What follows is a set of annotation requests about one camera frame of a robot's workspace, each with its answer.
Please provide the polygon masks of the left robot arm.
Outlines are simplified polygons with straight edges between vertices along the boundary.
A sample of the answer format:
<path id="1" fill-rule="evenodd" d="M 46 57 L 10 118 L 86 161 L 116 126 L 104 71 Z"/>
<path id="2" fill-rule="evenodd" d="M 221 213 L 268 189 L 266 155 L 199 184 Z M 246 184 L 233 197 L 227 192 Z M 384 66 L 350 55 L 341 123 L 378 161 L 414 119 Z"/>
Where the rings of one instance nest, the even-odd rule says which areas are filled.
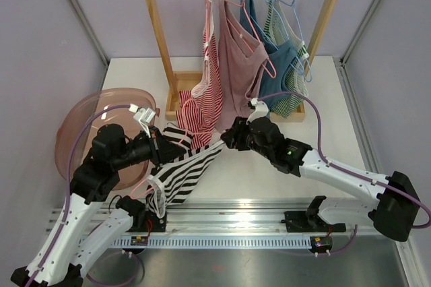
<path id="1" fill-rule="evenodd" d="M 61 215 L 45 244 L 29 265 L 14 270 L 11 281 L 17 286 L 81 286 L 116 238 L 145 225 L 145 206 L 128 197 L 79 243 L 88 223 L 119 183 L 119 171 L 147 160 L 156 166 L 165 164 L 185 152 L 154 126 L 132 140 L 126 139 L 120 125 L 99 128 L 83 163 L 73 173 Z"/>

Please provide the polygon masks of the red white striped tank top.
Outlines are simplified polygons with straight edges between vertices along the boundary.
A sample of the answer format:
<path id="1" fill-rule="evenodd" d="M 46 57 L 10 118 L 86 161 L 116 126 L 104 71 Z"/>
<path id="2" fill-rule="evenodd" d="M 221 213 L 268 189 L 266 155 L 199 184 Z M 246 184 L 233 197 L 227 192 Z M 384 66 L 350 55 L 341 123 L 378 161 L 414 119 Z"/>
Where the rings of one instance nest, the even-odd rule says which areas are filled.
<path id="1" fill-rule="evenodd" d="M 205 78 L 202 63 L 200 82 L 192 90 L 180 92 L 180 108 L 176 111 L 178 126 L 193 134 L 193 149 L 209 145 L 222 111 L 222 86 L 214 22 L 212 26 L 213 36 L 209 48 L 210 77 Z"/>

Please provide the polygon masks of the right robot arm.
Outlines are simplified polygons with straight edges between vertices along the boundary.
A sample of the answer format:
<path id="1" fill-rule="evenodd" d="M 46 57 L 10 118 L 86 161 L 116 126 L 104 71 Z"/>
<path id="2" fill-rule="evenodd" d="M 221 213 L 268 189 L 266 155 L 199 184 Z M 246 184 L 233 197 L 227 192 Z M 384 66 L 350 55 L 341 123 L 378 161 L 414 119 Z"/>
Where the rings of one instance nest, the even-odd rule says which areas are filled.
<path id="1" fill-rule="evenodd" d="M 409 237 L 420 200 L 402 172 L 388 176 L 325 161 L 310 145 L 284 137 L 266 117 L 252 122 L 238 117 L 221 139 L 230 149 L 262 155 L 282 173 L 325 183 L 355 198 L 342 206 L 328 197 L 315 197 L 305 215 L 312 230 L 328 224 L 357 224 L 373 226 L 394 241 L 405 242 Z"/>

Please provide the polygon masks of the black white striped tank top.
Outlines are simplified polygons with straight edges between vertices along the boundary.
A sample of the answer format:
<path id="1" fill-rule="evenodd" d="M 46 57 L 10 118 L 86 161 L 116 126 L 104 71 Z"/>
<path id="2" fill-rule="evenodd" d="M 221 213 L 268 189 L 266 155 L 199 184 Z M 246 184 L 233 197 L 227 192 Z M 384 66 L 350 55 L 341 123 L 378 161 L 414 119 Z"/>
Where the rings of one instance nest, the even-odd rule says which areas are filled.
<path id="1" fill-rule="evenodd" d="M 188 158 L 161 170 L 154 178 L 158 186 L 145 197 L 148 210 L 163 218 L 169 205 L 182 204 L 225 147 L 219 140 L 208 146 L 191 148 Z"/>

